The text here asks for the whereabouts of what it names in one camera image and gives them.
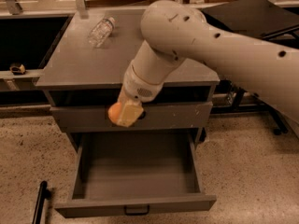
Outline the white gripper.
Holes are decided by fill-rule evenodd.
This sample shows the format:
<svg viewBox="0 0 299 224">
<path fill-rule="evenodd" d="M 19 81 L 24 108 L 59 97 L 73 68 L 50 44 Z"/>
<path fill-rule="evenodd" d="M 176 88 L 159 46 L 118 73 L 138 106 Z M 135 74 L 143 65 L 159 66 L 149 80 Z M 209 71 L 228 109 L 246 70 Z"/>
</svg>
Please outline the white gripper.
<svg viewBox="0 0 299 224">
<path fill-rule="evenodd" d="M 117 103 L 116 124 L 122 127 L 132 126 L 144 112 L 143 103 L 151 102 L 161 91 L 163 84 L 149 84 L 140 78 L 130 63 L 126 69 Z"/>
</svg>

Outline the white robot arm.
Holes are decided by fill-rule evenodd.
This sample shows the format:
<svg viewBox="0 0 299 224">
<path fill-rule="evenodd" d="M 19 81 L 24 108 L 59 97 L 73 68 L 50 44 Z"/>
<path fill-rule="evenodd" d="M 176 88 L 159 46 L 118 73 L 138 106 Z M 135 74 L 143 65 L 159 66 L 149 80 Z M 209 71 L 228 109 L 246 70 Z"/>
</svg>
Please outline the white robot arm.
<svg viewBox="0 0 299 224">
<path fill-rule="evenodd" d="M 299 50 L 223 31 L 197 9 L 169 0 L 146 8 L 144 37 L 129 64 L 118 102 L 108 110 L 122 127 L 134 124 L 142 105 L 155 99 L 165 79 L 186 58 L 203 63 L 299 122 Z"/>
</svg>

